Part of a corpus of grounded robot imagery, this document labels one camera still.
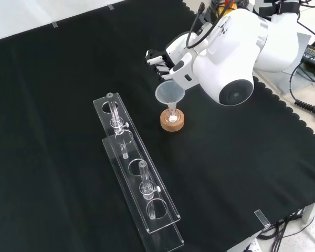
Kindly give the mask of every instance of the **round wooden base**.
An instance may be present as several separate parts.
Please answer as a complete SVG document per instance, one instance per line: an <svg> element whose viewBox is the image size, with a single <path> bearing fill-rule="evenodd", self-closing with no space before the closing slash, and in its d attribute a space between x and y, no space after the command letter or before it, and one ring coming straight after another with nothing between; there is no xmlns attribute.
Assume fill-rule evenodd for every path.
<svg viewBox="0 0 315 252"><path fill-rule="evenodd" d="M180 115L180 119L177 122L169 122L166 120L166 113L167 113L168 109L164 110L161 115L160 115L160 124L161 127L169 132L175 132L180 130L183 125L184 125L184 114L181 110L177 109L179 115Z"/></svg>

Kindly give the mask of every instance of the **clear acrylic stand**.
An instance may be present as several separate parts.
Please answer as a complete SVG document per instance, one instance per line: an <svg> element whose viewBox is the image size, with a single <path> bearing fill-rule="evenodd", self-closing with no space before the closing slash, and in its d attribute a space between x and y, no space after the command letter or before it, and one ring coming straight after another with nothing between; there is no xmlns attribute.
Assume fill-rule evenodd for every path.
<svg viewBox="0 0 315 252"><path fill-rule="evenodd" d="M147 252L184 245L181 219L119 94L93 102L107 137L103 144Z"/></svg>

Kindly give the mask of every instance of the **robotic arm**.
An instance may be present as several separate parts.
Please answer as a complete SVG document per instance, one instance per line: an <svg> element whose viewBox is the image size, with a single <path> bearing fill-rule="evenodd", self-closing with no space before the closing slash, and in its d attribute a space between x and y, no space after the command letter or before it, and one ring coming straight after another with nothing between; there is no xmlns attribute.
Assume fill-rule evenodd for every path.
<svg viewBox="0 0 315 252"><path fill-rule="evenodd" d="M268 21L245 9L225 15L212 27L206 23L202 32L190 34L189 44L203 40L194 48L186 46L188 33L179 35L156 57L148 51L148 65L155 65L162 79L173 79L184 89L200 84L216 102L226 106L240 104L253 92L253 68L280 72L295 60L298 0L286 0L294 8L273 3L275 13Z"/></svg>

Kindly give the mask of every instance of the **test tube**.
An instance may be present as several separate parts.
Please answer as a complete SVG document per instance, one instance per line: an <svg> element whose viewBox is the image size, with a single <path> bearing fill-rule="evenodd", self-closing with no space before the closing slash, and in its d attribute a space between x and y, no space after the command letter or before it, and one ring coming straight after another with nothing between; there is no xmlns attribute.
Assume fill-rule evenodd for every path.
<svg viewBox="0 0 315 252"><path fill-rule="evenodd" d="M123 132L123 119L118 115L118 109L116 106L116 102L114 101L114 95L112 93L108 93L106 97L108 98L108 103L112 115L111 126L114 128L116 134L121 134Z"/></svg>
<svg viewBox="0 0 315 252"><path fill-rule="evenodd" d="M154 197L153 185L149 181L148 165L147 162L142 160L139 162L140 175L142 180L141 192L146 200L150 200ZM155 209L153 201L150 201L147 205L147 213L150 219L155 219Z"/></svg>
<svg viewBox="0 0 315 252"><path fill-rule="evenodd" d="M171 102L168 104L168 111L170 116L176 115L176 102Z"/></svg>
<svg viewBox="0 0 315 252"><path fill-rule="evenodd" d="M126 148L126 143L125 143L125 139L123 137L121 137L121 139L120 139L120 148L121 148L122 157L124 159L128 159L128 152L127 152L127 148Z"/></svg>
<svg viewBox="0 0 315 252"><path fill-rule="evenodd" d="M141 160L139 162L139 170L142 180L142 193L143 197L146 200L150 200L153 198L153 185L149 181L149 173L148 173L148 165L145 160Z"/></svg>

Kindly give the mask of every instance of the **black fabric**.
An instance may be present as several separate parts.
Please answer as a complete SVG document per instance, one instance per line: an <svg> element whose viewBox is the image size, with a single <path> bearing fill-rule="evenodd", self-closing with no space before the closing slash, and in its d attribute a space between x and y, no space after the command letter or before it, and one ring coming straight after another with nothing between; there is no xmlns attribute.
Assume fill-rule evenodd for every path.
<svg viewBox="0 0 315 252"><path fill-rule="evenodd" d="M159 124L145 65L187 31L180 0L126 0L0 40L0 252L143 251L92 101L118 92L181 220L180 251L223 252L315 202L315 135L256 82L243 104L196 86L185 126Z"/></svg>

